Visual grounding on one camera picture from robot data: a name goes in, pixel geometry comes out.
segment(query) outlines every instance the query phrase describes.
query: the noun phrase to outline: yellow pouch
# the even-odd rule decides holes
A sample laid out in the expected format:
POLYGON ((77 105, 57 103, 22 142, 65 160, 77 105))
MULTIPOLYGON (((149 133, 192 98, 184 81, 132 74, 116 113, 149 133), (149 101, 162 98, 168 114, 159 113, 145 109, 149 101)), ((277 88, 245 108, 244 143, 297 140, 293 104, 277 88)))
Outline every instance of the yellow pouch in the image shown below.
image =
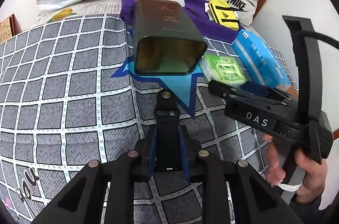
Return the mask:
POLYGON ((225 0, 211 0, 208 7, 215 22, 235 31, 239 30, 239 18, 225 0))

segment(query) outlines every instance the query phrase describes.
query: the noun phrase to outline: green tissue pack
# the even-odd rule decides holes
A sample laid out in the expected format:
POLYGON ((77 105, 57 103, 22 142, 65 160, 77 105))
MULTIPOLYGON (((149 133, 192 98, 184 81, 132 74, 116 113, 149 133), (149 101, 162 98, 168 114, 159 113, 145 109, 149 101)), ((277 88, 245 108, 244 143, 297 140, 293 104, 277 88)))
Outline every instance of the green tissue pack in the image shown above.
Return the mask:
POLYGON ((206 80, 215 80, 229 86, 239 88, 247 79, 237 61, 232 57, 204 55, 200 68, 206 80))

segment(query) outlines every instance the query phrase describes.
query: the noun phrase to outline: black cable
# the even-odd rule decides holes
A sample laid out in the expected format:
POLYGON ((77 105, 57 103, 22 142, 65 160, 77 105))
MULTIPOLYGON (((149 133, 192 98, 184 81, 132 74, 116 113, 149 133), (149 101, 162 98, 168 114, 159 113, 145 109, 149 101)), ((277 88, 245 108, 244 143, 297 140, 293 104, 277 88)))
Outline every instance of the black cable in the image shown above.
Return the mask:
POLYGON ((333 46, 334 48, 337 48, 339 50, 339 42, 329 36, 326 36, 324 34, 321 33, 317 33, 317 32, 312 32, 312 31, 300 31, 297 33, 298 37, 311 37, 314 39, 318 39, 320 41, 323 41, 331 46, 333 46))

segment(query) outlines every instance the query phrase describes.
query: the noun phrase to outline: purple cloth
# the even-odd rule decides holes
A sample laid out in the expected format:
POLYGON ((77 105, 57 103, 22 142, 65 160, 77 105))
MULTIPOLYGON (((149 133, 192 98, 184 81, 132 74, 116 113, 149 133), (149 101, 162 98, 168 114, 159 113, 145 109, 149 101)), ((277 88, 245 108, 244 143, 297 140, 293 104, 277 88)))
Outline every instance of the purple cloth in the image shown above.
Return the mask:
MULTIPOLYGON (((210 21, 208 15, 205 13, 206 2, 206 0, 185 0, 186 6, 184 7, 184 10, 202 35, 232 43, 239 32, 222 26, 214 21, 210 21)), ((129 25, 132 25, 133 23, 134 5, 135 0, 122 0, 120 17, 129 25)))

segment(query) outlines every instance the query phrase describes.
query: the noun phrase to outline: human hand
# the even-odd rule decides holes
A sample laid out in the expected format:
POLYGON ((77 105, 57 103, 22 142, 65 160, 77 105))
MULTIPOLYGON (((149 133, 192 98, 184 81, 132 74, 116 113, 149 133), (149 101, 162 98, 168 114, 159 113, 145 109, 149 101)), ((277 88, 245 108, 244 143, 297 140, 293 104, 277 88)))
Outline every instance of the human hand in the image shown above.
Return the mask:
MULTIPOLYGON (((270 141, 272 138, 272 136, 267 134, 263 136, 264 141, 270 141)), ((279 165, 277 146, 274 142, 270 143, 266 156, 269 166, 266 176, 267 181, 273 185, 278 185, 285 178, 286 173, 279 165)), ((294 159, 297 165, 306 172, 302 185, 296 192, 296 201, 302 204, 311 203, 321 195, 325 188, 327 175, 326 160, 323 159, 321 165, 319 165, 308 158, 301 148, 296 151, 294 159)))

